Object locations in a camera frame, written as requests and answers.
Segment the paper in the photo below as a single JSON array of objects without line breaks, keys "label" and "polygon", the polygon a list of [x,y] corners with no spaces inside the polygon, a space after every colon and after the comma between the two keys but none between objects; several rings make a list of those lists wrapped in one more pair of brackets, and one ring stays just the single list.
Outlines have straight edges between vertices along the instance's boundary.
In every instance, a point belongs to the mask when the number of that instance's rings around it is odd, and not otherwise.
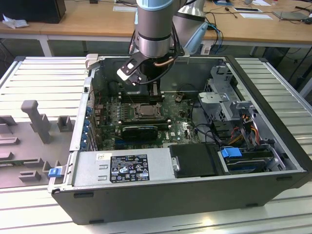
[{"label": "paper", "polygon": [[4,20],[2,20],[2,23],[4,23],[6,26],[16,29],[16,28],[23,28],[29,26],[27,22],[23,19],[15,20],[15,19],[10,19],[3,15]]},{"label": "paper", "polygon": [[272,20],[268,15],[263,14],[249,14],[249,13],[240,13],[240,15],[247,19],[262,19],[262,20]]},{"label": "paper", "polygon": [[253,4],[257,6],[270,6],[270,4],[268,4],[264,0],[253,0]]},{"label": "paper", "polygon": [[137,8],[131,6],[114,6],[113,11],[136,12]]}]

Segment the floor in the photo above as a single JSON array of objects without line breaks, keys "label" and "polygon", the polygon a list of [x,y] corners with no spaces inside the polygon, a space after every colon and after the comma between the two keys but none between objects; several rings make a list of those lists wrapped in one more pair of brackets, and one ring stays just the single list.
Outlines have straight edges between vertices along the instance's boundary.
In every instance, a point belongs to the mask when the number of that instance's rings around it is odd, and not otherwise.
[{"label": "floor", "polygon": [[[3,44],[13,54],[13,56],[43,56],[40,43],[37,40],[26,40],[26,39],[2,39]],[[50,41],[50,45],[54,51],[55,56],[84,56],[81,41]],[[107,42],[107,41],[88,41],[88,53],[98,53],[103,55],[122,55],[127,53],[128,43],[127,42]],[[6,67],[9,67],[13,61],[12,56],[0,45],[0,77],[6,71]],[[237,58],[249,58],[249,52],[251,47],[249,46],[223,46],[218,54],[220,55],[233,55]],[[262,57],[265,48],[259,47],[255,58]],[[286,79],[288,79],[301,61],[308,49],[290,49],[286,57],[283,58],[279,66],[277,67],[278,72]],[[300,68],[294,74],[291,84],[295,85],[297,77],[303,75],[306,69],[312,63],[312,52],[308,58],[302,63]],[[312,101],[312,95],[307,97],[307,101]]]}]

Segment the power supply label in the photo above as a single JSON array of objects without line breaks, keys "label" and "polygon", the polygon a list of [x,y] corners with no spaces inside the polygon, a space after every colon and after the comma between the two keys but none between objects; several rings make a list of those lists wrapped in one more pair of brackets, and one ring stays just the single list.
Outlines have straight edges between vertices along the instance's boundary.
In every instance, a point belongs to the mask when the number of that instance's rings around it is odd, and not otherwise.
[{"label": "power supply label", "polygon": [[147,155],[111,157],[110,181],[112,183],[150,180]]}]

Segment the motherboard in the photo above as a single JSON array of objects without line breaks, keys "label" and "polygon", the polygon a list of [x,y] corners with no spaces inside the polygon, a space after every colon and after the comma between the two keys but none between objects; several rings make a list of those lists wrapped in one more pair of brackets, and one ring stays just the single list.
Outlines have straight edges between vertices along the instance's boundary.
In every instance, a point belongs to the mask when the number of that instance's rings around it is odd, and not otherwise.
[{"label": "motherboard", "polygon": [[109,97],[97,107],[99,150],[166,148],[199,143],[190,123],[191,99],[165,94],[163,102],[122,103]]}]

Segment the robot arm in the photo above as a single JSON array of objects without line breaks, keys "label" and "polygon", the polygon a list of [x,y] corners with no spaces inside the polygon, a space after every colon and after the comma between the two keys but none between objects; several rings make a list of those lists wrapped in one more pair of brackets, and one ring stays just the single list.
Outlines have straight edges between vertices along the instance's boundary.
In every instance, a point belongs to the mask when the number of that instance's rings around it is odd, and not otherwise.
[{"label": "robot arm", "polygon": [[191,54],[197,50],[208,26],[204,0],[137,0],[137,4],[137,52],[117,74],[128,84],[152,84],[170,70],[180,46]]}]

